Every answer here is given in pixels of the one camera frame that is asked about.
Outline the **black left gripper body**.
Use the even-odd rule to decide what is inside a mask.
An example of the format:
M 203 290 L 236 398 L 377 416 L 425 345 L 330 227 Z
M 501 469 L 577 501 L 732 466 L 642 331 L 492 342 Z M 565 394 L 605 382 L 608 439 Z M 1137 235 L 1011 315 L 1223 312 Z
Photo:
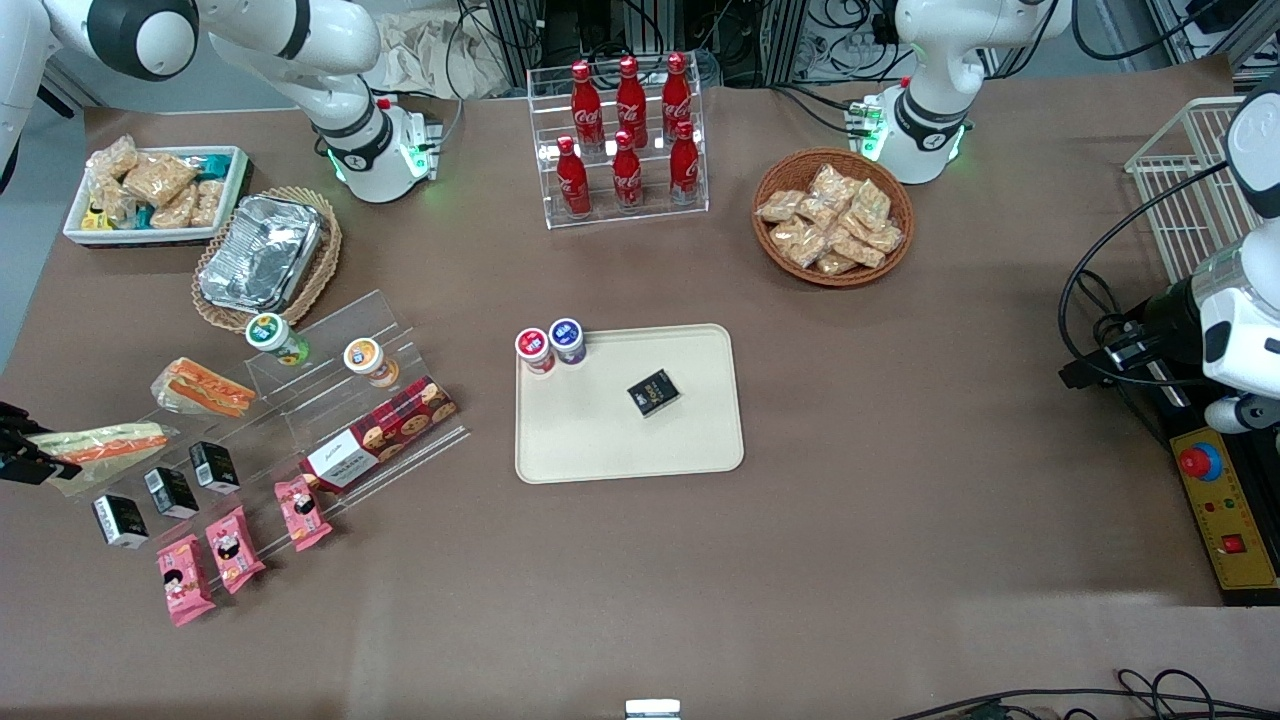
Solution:
M 1101 323 L 1100 374 L 1111 380 L 1203 380 L 1201 313 L 1175 283 Z

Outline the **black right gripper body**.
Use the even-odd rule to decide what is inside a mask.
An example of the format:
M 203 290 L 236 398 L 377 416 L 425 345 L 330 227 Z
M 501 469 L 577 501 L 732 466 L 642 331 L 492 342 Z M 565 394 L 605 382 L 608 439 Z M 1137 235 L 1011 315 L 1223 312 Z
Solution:
M 20 434 L 24 409 L 1 402 L 1 478 L 20 483 L 20 456 L 38 456 L 38 446 Z

